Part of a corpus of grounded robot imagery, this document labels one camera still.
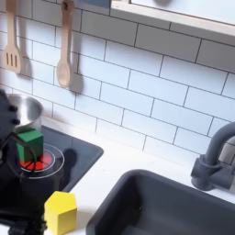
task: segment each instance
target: wooden spatula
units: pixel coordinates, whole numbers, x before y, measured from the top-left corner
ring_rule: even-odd
[[[20,73],[22,55],[17,46],[16,0],[6,0],[7,45],[4,50],[4,67],[14,73]]]
[[[72,70],[70,64],[71,27],[72,27],[73,2],[62,2],[62,56],[57,65],[57,79],[61,87],[66,88],[72,82]]]

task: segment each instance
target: toy block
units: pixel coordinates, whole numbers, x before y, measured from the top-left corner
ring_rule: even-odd
[[[45,220],[50,231],[55,235],[75,230],[77,206],[75,195],[54,192],[45,203]]]
[[[34,129],[28,132],[19,133],[18,136],[33,149],[36,157],[39,157],[43,154],[43,135],[39,131]],[[28,162],[33,159],[30,151],[19,143],[17,144],[17,149],[19,159],[22,162]]]

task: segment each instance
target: red burner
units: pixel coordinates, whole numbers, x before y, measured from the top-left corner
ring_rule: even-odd
[[[47,168],[50,167],[51,163],[52,163],[52,156],[48,154],[47,152],[45,152],[43,155],[41,155],[38,158],[38,161],[36,162],[35,170],[36,171],[46,170]],[[20,161],[20,165],[26,170],[30,171],[30,170],[33,170],[34,162],[33,161],[28,161],[28,162]]]

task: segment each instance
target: dark gray sink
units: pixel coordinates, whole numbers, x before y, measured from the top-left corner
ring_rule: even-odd
[[[234,235],[235,205],[147,171],[125,173],[87,235]]]

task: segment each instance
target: gray faucet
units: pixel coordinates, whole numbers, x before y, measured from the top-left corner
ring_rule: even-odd
[[[220,130],[211,139],[206,155],[196,159],[192,176],[194,187],[209,191],[215,187],[230,189],[235,179],[235,166],[222,165],[218,159],[225,143],[235,136],[235,122]]]

